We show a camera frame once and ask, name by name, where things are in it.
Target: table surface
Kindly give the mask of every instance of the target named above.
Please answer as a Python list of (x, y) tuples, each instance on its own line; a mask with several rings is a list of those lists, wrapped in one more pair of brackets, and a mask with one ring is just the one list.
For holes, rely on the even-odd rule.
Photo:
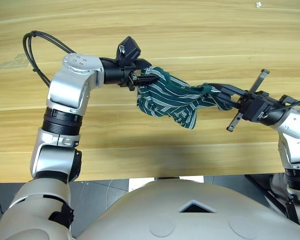
[[(113, 58), (132, 36), (141, 57), (198, 85), (249, 89), (270, 70), (262, 90), (300, 99), (300, 0), (6, 0), (0, 1), (0, 182), (31, 179), (30, 158), (48, 89), (24, 55), (22, 37), (40, 30), (79, 53)], [(64, 52), (33, 40), (51, 79)], [(278, 134), (257, 123), (226, 127), (236, 110), (199, 109), (194, 130), (145, 115), (136, 92), (107, 85), (91, 93), (83, 119), (79, 180), (230, 175), (283, 171)]]

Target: vent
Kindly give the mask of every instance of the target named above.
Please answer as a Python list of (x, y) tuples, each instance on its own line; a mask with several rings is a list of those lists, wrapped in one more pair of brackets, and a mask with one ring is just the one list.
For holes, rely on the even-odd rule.
[(212, 207), (209, 207), (201, 202), (192, 200), (187, 202), (179, 209), (179, 213), (216, 213)]

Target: green striped cloth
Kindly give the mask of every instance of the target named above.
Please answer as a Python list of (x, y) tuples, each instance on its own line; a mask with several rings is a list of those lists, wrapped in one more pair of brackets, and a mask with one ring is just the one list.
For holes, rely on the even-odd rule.
[(155, 75), (159, 80), (150, 85), (138, 87), (137, 106), (154, 117), (169, 116), (181, 126), (193, 129), (196, 125), (197, 109), (217, 105), (220, 110), (230, 110), (214, 96), (219, 91), (204, 83), (189, 86), (186, 82), (170, 75), (160, 67), (141, 71), (141, 76)]

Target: gray floor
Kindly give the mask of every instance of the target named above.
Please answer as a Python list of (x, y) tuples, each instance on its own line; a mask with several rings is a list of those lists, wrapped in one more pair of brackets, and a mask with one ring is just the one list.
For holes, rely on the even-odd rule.
[[(243, 176), (205, 176), (205, 183), (233, 189), (257, 202), (268, 206), (261, 193)], [(128, 192), (128, 179), (100, 181), (76, 181), (70, 183), (71, 207), (74, 209), (74, 221), (71, 232), (77, 237), (93, 220), (101, 216), (119, 198)], [(0, 183), (0, 204), (4, 212), (23, 183)]]

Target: black vent grille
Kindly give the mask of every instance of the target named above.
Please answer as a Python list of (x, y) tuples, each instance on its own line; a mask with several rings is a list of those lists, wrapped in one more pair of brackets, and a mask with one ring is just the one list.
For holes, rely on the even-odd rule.
[(181, 213), (211, 213), (211, 211), (208, 211), (203, 207), (192, 203), (190, 206), (186, 207)]

